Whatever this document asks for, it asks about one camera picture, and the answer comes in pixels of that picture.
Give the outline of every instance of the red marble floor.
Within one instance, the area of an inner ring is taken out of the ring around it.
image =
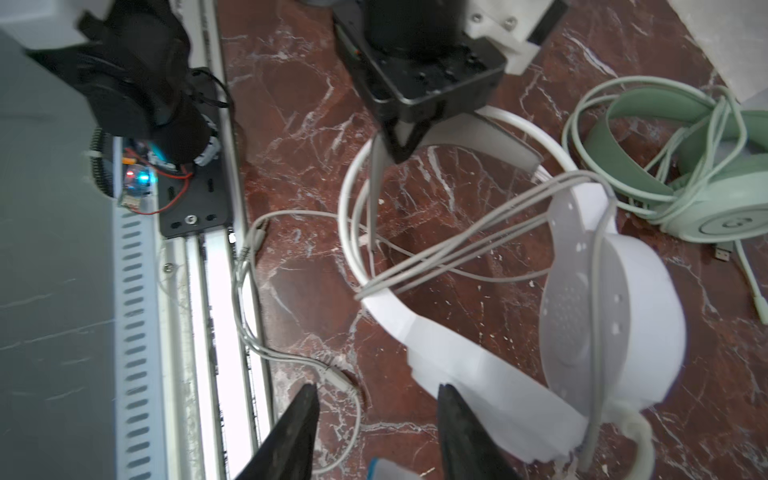
[[[219,0],[227,77],[251,217],[271,210],[336,211],[341,179],[375,125],[333,51],[330,14],[296,0]],[[574,0],[534,64],[507,76],[492,104],[559,136],[569,111],[596,84],[629,74],[704,86],[717,73],[664,0]],[[665,138],[657,125],[626,125],[624,147],[649,159]],[[545,166],[559,171],[552,159]],[[437,149],[387,171],[381,233],[421,249],[465,229],[529,182],[497,161]],[[768,477],[768,335],[732,261],[683,243],[622,213],[620,231],[664,259],[687,318],[685,365],[666,402],[646,411],[654,428],[657,478]],[[749,242],[758,280],[768,283],[768,245]],[[476,273],[509,274],[551,261],[548,232],[536,230],[477,260]],[[324,478],[365,478],[374,457],[441,478],[435,400],[410,377],[405,350],[352,298],[336,225],[287,218],[270,225],[257,284],[267,341],[342,368],[364,395],[362,433],[351,456]],[[404,294],[417,313],[481,343],[539,381],[538,304],[543,279],[517,285],[441,276]],[[273,365],[276,404],[287,406],[313,374]],[[320,386],[316,462],[346,444],[354,408]],[[634,447],[605,427],[591,478],[621,478]],[[515,463],[523,478],[565,478],[563,462]]]

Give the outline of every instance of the red wire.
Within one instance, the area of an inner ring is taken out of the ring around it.
[[[184,165],[182,165],[182,166],[181,166],[181,170],[182,170],[184,173],[186,173],[186,172],[187,172],[187,169],[186,169],[186,168],[184,168]],[[184,192],[186,192],[186,191],[187,191],[187,188],[189,188],[189,186],[190,186],[189,176],[186,176],[186,177],[179,177],[179,178],[183,178],[183,179],[184,179],[184,186],[181,188],[181,192],[179,192],[179,194],[178,194],[176,197],[174,197],[174,199],[173,199],[173,200],[171,200],[170,202],[168,202],[168,205],[166,205],[165,207],[163,207],[163,208],[161,208],[161,209],[159,209],[159,210],[156,210],[156,211],[154,211],[154,212],[151,212],[151,213],[147,213],[147,212],[140,212],[139,210],[135,210],[135,209],[133,209],[133,208],[129,208],[129,210],[130,210],[130,211],[132,211],[133,213],[135,213],[135,214],[139,214],[139,215],[155,215],[155,214],[158,214],[158,213],[160,213],[160,212],[162,212],[162,211],[166,211],[166,210],[168,210],[168,209],[169,209],[169,208],[170,208],[170,207],[171,207],[173,204],[175,204],[175,203],[176,203],[176,200],[179,200],[179,199],[181,198],[181,196],[182,196],[182,195],[184,195]]]

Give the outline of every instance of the slotted metal panel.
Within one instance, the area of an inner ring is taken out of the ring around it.
[[[114,139],[114,171],[121,171]],[[120,175],[114,176],[119,197]],[[154,219],[114,205],[114,365],[118,480],[166,478]]]

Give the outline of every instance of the black cable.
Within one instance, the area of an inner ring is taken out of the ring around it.
[[[101,127],[96,127],[91,136],[91,152],[88,158],[91,159],[91,176],[94,184],[104,195],[112,198],[112,175],[104,169],[104,138],[106,134]]]
[[[195,100],[201,101],[205,104],[218,107],[218,108],[229,108],[230,112],[232,113],[232,116],[235,115],[235,100],[232,99],[232,95],[230,94],[230,89],[218,78],[216,78],[216,75],[210,73],[210,70],[207,68],[192,68],[190,70],[190,73],[196,77],[199,74],[204,74],[214,82],[216,82],[217,85],[219,85],[219,88],[224,92],[224,96],[227,97],[227,101],[218,101],[214,100],[213,98],[208,98],[205,95],[201,94],[200,92],[195,92],[196,95],[193,95],[193,98]]]

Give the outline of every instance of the black mounting plate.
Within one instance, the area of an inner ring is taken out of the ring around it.
[[[190,84],[208,98],[218,98],[217,87],[207,75],[190,75]],[[216,124],[221,131],[221,111],[208,104],[196,104],[198,110]],[[190,185],[184,196],[168,210],[160,212],[160,233],[166,238],[182,237],[188,233],[201,232],[213,227],[232,223],[232,208],[227,179],[223,164],[227,153],[222,150],[219,157],[214,158],[205,167],[195,165],[195,175],[190,179]],[[184,187],[184,180],[158,176],[157,202],[162,208],[173,200]],[[197,223],[188,224],[185,219],[189,215],[197,218]]]

